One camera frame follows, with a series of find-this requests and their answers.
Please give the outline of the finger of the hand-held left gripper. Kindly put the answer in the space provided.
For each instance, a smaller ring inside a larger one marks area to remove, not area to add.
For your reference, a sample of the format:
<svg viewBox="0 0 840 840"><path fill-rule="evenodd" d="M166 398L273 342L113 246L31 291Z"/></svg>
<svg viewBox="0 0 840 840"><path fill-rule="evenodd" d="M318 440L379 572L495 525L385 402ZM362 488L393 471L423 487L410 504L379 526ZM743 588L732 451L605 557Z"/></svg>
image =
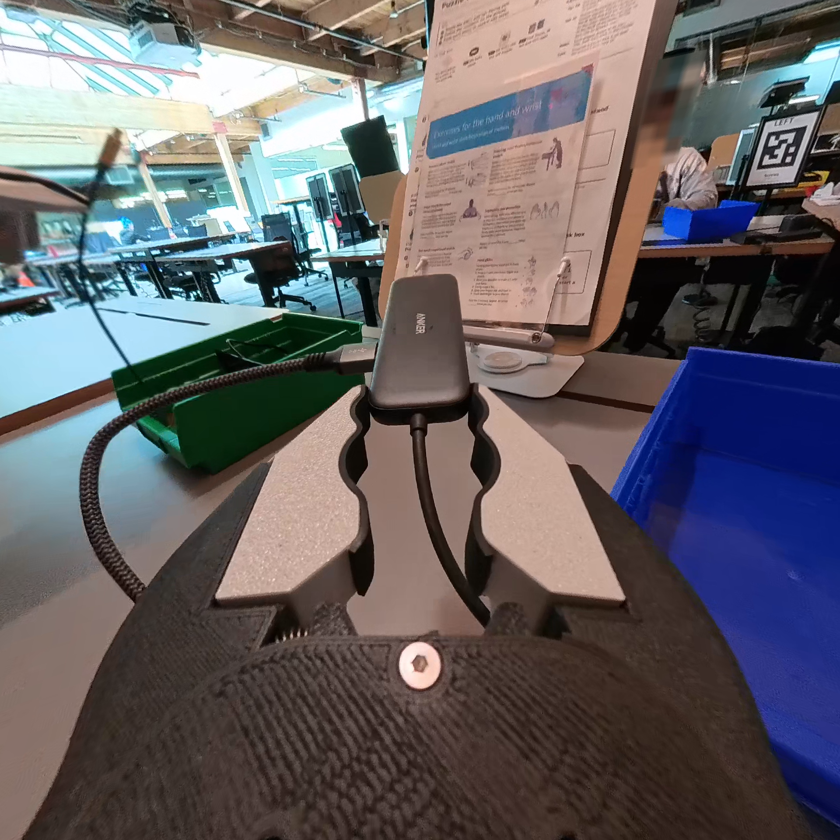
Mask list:
<svg viewBox="0 0 840 840"><path fill-rule="evenodd" d="M81 213L90 206L86 194L39 175L1 166L1 210Z"/></svg>

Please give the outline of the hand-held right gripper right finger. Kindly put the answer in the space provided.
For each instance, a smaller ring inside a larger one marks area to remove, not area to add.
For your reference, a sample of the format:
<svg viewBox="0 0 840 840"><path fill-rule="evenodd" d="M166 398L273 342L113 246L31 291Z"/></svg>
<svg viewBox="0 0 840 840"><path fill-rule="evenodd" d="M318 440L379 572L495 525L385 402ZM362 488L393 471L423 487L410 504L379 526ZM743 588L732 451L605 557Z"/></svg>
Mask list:
<svg viewBox="0 0 840 840"><path fill-rule="evenodd" d="M531 634L560 631L564 606L614 610L626 596L567 460L495 393L475 385L470 467L480 483L465 575L493 612L521 609Z"/></svg>

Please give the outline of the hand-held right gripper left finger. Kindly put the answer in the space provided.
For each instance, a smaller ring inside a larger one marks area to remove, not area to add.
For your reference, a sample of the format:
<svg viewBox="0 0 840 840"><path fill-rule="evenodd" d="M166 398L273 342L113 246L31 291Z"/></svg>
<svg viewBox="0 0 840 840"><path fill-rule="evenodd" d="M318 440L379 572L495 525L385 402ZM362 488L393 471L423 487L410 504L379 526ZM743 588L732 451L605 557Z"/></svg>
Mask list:
<svg viewBox="0 0 840 840"><path fill-rule="evenodd" d="M350 389L273 458L217 588L221 606L285 606L300 621L347 605L375 571L368 502L371 416L364 385Z"/></svg>

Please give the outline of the green plastic bin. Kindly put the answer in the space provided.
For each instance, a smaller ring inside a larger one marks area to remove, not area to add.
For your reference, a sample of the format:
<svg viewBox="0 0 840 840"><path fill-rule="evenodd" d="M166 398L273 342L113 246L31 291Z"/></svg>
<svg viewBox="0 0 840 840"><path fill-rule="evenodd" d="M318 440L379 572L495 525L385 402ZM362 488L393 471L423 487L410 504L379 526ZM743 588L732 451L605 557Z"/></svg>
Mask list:
<svg viewBox="0 0 840 840"><path fill-rule="evenodd" d="M363 323L288 312L161 352L111 374L120 408L173 388L363 340ZM303 424L364 377L298 373L236 385L156 408L135 424L183 467L216 474Z"/></svg>

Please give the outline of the blue plastic bin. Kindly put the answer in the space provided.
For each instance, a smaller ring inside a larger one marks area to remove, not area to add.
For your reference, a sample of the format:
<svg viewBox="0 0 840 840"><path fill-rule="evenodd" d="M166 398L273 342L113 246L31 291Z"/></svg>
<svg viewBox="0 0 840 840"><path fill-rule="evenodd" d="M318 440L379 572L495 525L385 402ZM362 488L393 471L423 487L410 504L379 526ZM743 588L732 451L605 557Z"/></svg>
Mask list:
<svg viewBox="0 0 840 840"><path fill-rule="evenodd" d="M839 370L695 348L612 498L704 602L795 798L839 817Z"/></svg>

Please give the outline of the grey table with brown edge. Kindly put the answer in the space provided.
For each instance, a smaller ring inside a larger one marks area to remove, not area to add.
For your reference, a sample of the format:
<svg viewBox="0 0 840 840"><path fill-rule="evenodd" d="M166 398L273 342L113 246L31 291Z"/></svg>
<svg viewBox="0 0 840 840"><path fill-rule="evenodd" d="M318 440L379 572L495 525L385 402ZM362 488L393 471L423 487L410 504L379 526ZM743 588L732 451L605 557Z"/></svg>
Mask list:
<svg viewBox="0 0 840 840"><path fill-rule="evenodd" d="M123 297L98 313L133 366L208 340L282 310L198 301ZM119 353L88 308L32 318L2 328L1 435L113 394Z"/></svg>

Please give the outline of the brown-top desk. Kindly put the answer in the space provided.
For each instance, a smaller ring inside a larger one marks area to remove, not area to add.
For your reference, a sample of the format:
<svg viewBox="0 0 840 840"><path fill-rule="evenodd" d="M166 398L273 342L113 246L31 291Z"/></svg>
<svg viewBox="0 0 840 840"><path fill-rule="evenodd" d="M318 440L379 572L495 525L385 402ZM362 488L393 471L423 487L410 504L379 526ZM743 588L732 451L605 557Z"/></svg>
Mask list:
<svg viewBox="0 0 840 840"><path fill-rule="evenodd" d="M154 262L160 268L179 267L191 274L209 274L218 268L223 262L243 260L250 264L252 272L256 275L257 258L261 252L276 248L277 245L263 243L217 245L210 248L201 248L181 253L160 255L154 258Z"/></svg>

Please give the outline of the white ceiling unit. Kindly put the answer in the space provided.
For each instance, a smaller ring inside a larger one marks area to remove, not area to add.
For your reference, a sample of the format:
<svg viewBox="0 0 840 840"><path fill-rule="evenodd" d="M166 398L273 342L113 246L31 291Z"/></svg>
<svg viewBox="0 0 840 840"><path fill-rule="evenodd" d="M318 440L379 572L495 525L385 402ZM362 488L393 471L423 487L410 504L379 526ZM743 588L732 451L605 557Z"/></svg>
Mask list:
<svg viewBox="0 0 840 840"><path fill-rule="evenodd" d="M136 19L129 27L129 50L137 65L183 70L202 52L192 32L172 21Z"/></svg>

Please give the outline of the light wood-top desk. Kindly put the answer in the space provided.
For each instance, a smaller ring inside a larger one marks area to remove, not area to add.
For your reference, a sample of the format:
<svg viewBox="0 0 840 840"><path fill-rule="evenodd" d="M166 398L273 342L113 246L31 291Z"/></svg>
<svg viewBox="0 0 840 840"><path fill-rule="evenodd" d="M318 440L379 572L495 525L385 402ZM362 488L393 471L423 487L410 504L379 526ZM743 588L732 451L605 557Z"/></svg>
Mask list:
<svg viewBox="0 0 840 840"><path fill-rule="evenodd" d="M353 280L360 298L364 324L370 328L379 326L378 290L385 263L385 249L379 239L369 239L357 245L317 253L312 261L329 266L329 276L342 319L345 319L346 315L340 282Z"/></svg>

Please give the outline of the long wood-top desk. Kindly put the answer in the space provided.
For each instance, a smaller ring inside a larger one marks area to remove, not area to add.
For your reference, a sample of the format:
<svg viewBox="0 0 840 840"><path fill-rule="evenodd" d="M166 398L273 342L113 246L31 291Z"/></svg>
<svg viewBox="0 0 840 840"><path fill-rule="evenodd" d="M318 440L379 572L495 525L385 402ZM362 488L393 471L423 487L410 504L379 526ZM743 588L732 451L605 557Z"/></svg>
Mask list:
<svg viewBox="0 0 840 840"><path fill-rule="evenodd" d="M817 257L826 256L838 242L838 230L831 224L815 218L815 224L822 230L822 237L777 245L737 245L728 239L719 243L687 245L663 239L642 247L638 259L644 258L694 258L701 270L700 278L711 273L711 285L733 287L729 310L734 309L739 288L746 288L741 309L734 326L729 329L724 321L717 332L717 341L727 339L728 350L742 350L760 309L775 260L783 256Z"/></svg>

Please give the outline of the printed exercise sheet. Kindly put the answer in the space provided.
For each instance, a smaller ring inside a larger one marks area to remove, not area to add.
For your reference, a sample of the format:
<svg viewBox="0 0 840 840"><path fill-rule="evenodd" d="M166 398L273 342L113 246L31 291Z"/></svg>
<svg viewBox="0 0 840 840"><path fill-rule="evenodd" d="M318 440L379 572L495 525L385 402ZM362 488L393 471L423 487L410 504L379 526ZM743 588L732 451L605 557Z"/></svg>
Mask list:
<svg viewBox="0 0 840 840"><path fill-rule="evenodd" d="M599 51L436 89L406 189L398 277L449 274L464 320L548 315Z"/></svg>

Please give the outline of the black and beige partition panel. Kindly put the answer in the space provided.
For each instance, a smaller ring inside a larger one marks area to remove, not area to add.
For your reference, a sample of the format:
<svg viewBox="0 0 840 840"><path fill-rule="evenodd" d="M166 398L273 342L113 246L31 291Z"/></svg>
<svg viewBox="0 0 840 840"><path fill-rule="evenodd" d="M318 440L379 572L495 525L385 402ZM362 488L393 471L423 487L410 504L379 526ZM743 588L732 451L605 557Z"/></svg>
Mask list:
<svg viewBox="0 0 840 840"><path fill-rule="evenodd" d="M389 224L406 177L400 170L385 118L357 122L340 131L359 182L364 211L373 224Z"/></svg>

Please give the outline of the small blue bin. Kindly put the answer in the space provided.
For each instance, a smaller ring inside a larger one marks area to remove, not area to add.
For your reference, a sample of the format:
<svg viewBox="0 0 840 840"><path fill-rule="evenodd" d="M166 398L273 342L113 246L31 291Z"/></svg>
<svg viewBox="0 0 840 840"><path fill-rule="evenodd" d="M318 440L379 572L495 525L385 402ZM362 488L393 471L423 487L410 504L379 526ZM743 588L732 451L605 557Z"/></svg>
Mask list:
<svg viewBox="0 0 840 840"><path fill-rule="evenodd" d="M760 203L731 200L696 211L670 206L662 225L666 236L684 244L709 244L747 231L759 209Z"/></svg>

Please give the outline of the flat black device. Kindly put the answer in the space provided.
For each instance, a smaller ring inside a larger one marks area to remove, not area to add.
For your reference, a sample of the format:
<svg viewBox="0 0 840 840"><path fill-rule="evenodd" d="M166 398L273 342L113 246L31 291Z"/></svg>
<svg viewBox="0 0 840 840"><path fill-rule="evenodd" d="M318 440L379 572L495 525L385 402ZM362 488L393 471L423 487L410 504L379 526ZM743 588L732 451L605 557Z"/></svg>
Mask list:
<svg viewBox="0 0 840 840"><path fill-rule="evenodd" d="M813 215L756 216L747 228L731 234L728 241L737 245L777 245L803 242L823 236Z"/></svg>

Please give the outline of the black and white marker sign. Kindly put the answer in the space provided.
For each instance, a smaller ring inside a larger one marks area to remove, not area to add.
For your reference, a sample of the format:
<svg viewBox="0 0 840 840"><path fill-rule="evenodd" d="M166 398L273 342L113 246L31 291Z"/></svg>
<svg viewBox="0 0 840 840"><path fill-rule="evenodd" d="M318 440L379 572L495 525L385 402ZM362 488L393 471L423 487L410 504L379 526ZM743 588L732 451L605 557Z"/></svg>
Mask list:
<svg viewBox="0 0 840 840"><path fill-rule="evenodd" d="M796 186L823 119L823 108L762 119L741 189L769 191Z"/></svg>

